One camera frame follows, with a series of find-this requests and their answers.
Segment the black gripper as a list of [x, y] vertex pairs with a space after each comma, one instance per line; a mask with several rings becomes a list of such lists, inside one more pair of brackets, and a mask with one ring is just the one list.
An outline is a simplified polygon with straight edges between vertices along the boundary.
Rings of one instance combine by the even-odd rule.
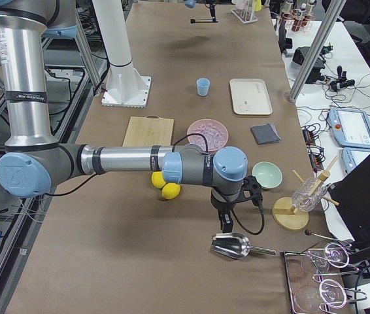
[[205, 6], [209, 9], [212, 18], [215, 18], [215, 6], [217, 5], [217, 0], [205, 0]]
[[241, 201], [241, 187], [230, 192], [218, 187], [211, 188], [211, 203], [218, 210], [220, 229], [222, 233], [231, 233], [233, 231], [233, 219], [231, 210], [236, 203]]

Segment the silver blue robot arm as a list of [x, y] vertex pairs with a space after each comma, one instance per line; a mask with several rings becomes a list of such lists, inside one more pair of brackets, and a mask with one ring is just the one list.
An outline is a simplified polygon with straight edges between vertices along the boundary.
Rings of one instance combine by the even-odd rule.
[[211, 188], [221, 231], [249, 188], [248, 160], [236, 147], [205, 152], [196, 145], [93, 147], [62, 144], [51, 132], [41, 39], [76, 37], [74, 1], [0, 1], [0, 59], [10, 138], [0, 158], [0, 184], [32, 198], [81, 175], [160, 171], [169, 183]]
[[[196, 0], [185, 0], [184, 4], [189, 9], [192, 9], [195, 7], [195, 4], [197, 3]], [[215, 6], [217, 5], [217, 1], [215, 0], [204, 0], [204, 5], [210, 10], [210, 15], [213, 20], [216, 19], [216, 13], [215, 13]]]

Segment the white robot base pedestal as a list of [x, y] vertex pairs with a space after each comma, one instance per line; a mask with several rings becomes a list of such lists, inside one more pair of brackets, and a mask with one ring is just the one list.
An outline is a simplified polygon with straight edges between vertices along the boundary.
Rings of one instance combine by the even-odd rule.
[[152, 78], [133, 65], [121, 2], [95, 0], [93, 7], [110, 65], [102, 104], [146, 107]]

